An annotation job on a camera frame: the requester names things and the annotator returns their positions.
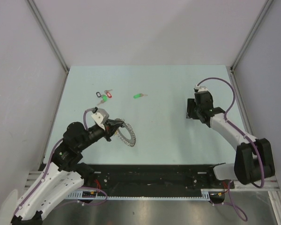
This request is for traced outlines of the metal disc with keyrings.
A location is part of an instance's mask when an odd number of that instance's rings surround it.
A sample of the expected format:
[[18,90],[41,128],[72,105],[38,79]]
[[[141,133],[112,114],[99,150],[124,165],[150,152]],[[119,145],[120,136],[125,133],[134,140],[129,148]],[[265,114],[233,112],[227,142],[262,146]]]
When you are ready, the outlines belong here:
[[124,119],[116,118],[115,121],[123,122],[123,124],[117,129],[114,135],[117,136],[127,146],[134,147],[136,145],[136,135],[132,126],[126,123]]

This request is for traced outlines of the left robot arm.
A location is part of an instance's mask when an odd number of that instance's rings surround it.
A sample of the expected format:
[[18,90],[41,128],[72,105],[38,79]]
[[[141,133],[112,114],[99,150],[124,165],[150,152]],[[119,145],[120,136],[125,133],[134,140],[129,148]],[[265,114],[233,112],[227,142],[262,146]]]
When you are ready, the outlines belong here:
[[41,225],[71,192],[90,187],[94,171],[80,163],[82,151],[101,138],[111,141],[111,136],[124,124],[122,120],[107,120],[102,127],[95,124],[85,128],[80,122],[71,123],[54,145],[44,170],[18,200],[11,224]]

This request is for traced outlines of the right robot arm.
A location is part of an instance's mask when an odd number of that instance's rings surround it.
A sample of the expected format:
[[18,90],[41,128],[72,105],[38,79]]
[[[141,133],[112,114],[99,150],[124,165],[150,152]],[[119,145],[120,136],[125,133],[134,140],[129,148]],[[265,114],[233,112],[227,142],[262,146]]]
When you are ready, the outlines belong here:
[[213,106],[213,97],[208,90],[197,90],[194,98],[187,100],[186,117],[200,120],[219,133],[236,152],[234,163],[212,167],[213,172],[207,175],[210,187],[218,188],[224,180],[238,180],[243,185],[262,188],[265,179],[275,175],[270,142],[266,138],[258,139],[234,125],[227,118],[226,111]]

